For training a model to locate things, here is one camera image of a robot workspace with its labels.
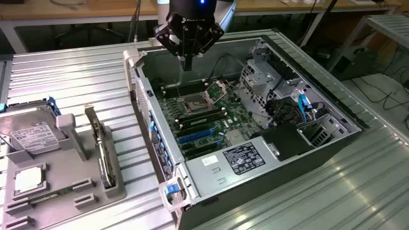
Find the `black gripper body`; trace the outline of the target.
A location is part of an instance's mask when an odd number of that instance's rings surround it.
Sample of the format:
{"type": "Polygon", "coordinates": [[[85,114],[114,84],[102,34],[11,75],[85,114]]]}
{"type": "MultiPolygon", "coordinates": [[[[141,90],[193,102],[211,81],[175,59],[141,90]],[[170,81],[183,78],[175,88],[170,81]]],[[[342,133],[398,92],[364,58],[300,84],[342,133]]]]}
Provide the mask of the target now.
{"type": "Polygon", "coordinates": [[[208,29],[214,25],[215,4],[215,0],[170,0],[166,22],[171,31],[181,33],[191,25],[208,29]]]}

